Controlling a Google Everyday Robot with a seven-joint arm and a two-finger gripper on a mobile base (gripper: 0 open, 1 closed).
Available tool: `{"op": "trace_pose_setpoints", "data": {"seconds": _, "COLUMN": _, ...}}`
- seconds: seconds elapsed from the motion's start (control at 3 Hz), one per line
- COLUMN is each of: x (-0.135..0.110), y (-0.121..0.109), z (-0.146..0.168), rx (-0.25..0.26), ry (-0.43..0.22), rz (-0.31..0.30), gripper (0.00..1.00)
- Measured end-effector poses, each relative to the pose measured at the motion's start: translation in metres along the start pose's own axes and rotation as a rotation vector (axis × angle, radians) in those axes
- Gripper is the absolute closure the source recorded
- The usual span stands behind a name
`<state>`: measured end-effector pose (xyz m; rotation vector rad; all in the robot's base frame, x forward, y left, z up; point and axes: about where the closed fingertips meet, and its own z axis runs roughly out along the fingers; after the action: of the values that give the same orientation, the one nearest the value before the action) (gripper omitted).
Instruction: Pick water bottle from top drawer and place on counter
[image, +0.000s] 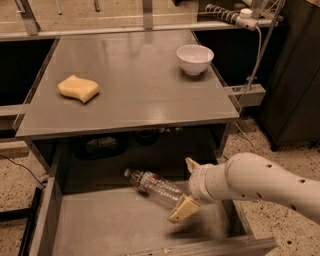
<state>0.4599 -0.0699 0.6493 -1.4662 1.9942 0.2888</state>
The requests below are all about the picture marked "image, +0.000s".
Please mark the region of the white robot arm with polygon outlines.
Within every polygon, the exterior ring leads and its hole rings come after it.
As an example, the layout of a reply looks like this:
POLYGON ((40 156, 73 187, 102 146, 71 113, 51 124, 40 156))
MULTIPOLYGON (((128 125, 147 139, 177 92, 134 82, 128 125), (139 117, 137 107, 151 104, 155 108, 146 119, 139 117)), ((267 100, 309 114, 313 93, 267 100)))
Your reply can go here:
POLYGON ((263 200, 292 209, 320 223, 320 182, 283 169, 253 153, 238 153, 223 164, 200 165, 186 158, 189 196, 183 195, 168 220, 179 223, 202 204, 222 200, 263 200))

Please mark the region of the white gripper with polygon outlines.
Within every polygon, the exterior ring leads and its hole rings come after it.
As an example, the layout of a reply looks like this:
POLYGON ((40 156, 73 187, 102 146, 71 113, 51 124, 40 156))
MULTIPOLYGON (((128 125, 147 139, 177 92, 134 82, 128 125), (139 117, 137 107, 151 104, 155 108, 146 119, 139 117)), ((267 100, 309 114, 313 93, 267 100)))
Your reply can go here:
POLYGON ((190 172, 189 190, 191 196, 183 194, 170 212, 167 220, 180 223, 200 209, 200 204, 211 204, 230 198, 229 187, 225 175, 225 165, 200 165, 190 157, 185 158, 190 172))

